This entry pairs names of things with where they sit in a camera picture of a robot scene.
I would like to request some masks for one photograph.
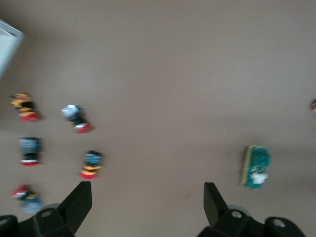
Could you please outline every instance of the teal object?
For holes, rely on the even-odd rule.
[[[241,184],[251,189],[261,188],[268,177],[265,171],[269,165],[270,155],[267,147],[248,146]]]

